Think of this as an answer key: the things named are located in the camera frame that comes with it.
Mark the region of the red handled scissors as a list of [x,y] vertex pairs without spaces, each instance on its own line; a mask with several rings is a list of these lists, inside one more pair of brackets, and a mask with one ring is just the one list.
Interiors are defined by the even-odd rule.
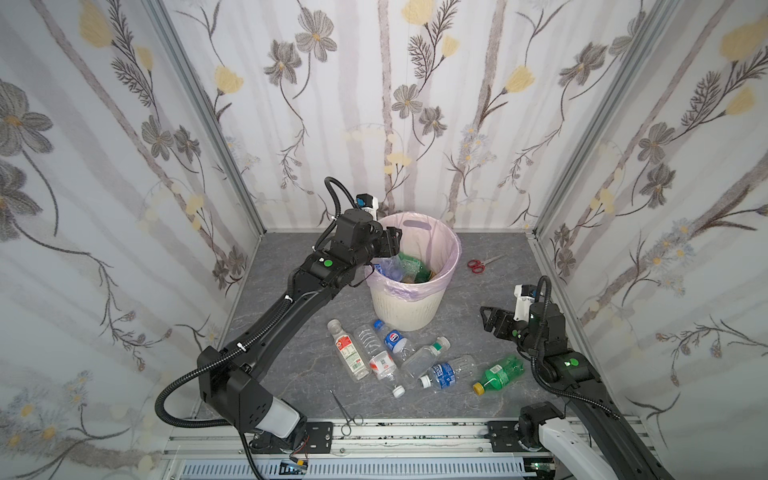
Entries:
[[504,254],[502,255],[496,255],[484,260],[479,259],[472,259],[467,262],[467,268],[473,273],[473,274],[482,274],[488,265],[491,263],[501,259],[504,257]]

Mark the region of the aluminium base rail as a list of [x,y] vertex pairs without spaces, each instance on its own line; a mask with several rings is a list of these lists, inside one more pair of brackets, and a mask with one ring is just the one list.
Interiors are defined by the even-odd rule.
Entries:
[[[165,479],[605,479],[604,457],[580,420],[555,423],[552,451],[522,446],[514,418],[368,419],[343,434],[322,419],[295,453],[257,453],[250,465],[237,434],[176,430],[163,454]],[[595,472],[578,466],[590,460]]]

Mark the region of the clear bottle green cap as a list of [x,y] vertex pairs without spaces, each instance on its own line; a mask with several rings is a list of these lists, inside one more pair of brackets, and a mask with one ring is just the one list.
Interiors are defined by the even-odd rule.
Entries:
[[451,346],[450,341],[443,336],[431,344],[425,345],[413,353],[402,365],[403,371],[412,379],[425,375],[437,363],[439,356]]

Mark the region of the Pepsi label bottle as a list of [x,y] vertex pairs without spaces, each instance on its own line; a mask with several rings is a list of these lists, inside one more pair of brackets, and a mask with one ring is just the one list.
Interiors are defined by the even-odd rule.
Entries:
[[405,362],[415,352],[413,343],[383,320],[377,319],[373,323],[373,328],[394,360]]

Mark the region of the cream plastic waste bin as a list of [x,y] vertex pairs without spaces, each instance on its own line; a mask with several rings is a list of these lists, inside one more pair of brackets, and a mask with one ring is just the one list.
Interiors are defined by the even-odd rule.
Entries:
[[458,235],[444,222],[426,214],[401,212],[380,220],[402,231],[400,251],[428,267],[431,280],[396,282],[380,272],[366,280],[376,316],[401,331],[416,331],[435,317],[462,255]]

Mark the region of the clear ribbed water bottle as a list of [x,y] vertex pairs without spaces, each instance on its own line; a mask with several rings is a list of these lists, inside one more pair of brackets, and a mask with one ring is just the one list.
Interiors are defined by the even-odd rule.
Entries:
[[373,327],[368,325],[360,326],[354,331],[354,335],[363,349],[373,374],[390,391],[395,399],[401,398],[405,394],[406,389],[400,375],[400,370]]

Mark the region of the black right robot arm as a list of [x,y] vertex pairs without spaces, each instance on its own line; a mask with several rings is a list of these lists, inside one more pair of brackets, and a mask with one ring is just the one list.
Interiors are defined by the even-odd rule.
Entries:
[[479,313],[485,331],[516,345],[537,385],[569,404],[588,439],[582,440],[565,412],[549,401],[520,410],[513,438],[522,448],[551,453],[573,479],[670,479],[620,412],[598,370],[569,346],[566,317],[551,293],[552,283],[543,275],[516,294],[531,300],[525,315],[490,306]]

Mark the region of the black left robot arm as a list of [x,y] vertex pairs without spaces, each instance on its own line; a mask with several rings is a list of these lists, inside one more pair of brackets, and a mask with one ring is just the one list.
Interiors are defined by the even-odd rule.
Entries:
[[[154,410],[164,423],[182,429],[232,427],[239,436],[254,478],[261,474],[247,434],[266,433],[281,448],[296,452],[307,442],[307,418],[261,384],[277,356],[303,325],[344,288],[356,288],[375,273],[374,260],[400,252],[402,231],[377,219],[378,200],[352,195],[336,178],[324,185],[334,213],[306,259],[287,278],[282,296],[245,333],[221,349],[208,347],[197,366],[173,380],[157,396]],[[190,420],[168,412],[168,398],[197,382],[202,401],[218,418]]]

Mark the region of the blue label bottle white cap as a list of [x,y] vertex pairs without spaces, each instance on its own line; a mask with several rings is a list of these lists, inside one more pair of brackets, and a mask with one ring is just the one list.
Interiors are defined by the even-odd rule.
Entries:
[[444,390],[459,380],[471,379],[478,371],[478,362],[472,355],[463,355],[433,365],[418,378],[424,389]]

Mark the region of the pink bin liner bag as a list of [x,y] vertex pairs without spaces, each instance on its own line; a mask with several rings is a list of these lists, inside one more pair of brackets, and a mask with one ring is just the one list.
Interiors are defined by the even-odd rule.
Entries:
[[400,212],[379,220],[383,227],[402,230],[400,251],[420,259],[435,273],[426,283],[395,282],[374,272],[367,279],[372,296],[417,302],[447,289],[462,255],[461,241],[454,230],[439,219],[416,212]]

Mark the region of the green soda bottle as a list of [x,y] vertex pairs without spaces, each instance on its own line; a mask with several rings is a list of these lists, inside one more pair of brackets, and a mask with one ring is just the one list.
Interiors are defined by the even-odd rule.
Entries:
[[398,255],[403,275],[402,283],[421,284],[428,282],[433,272],[420,259],[400,252]]
[[515,355],[510,355],[486,369],[482,379],[473,385],[473,391],[476,395],[482,396],[488,391],[502,390],[518,380],[523,373],[522,360]]

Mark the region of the small clear bottle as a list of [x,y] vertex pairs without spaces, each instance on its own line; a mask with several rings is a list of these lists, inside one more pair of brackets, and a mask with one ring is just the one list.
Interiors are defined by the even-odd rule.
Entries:
[[405,269],[399,256],[381,258],[374,264],[377,272],[395,282],[402,282]]

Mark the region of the red white label bottle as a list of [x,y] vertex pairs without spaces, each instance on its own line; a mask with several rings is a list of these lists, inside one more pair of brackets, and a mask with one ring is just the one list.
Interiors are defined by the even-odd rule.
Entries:
[[334,340],[336,352],[344,363],[347,372],[355,381],[360,381],[369,375],[369,369],[362,359],[352,337],[342,327],[338,319],[328,322],[327,328]]

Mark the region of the metal forceps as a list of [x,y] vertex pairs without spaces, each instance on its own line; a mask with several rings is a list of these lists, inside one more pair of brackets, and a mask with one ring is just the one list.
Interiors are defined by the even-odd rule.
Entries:
[[362,426],[364,424],[364,419],[359,415],[351,414],[348,411],[348,409],[342,404],[342,402],[340,401],[340,399],[337,397],[336,393],[333,390],[331,390],[330,393],[343,418],[343,423],[340,427],[341,434],[343,437],[348,437],[352,434],[352,430],[354,427]]

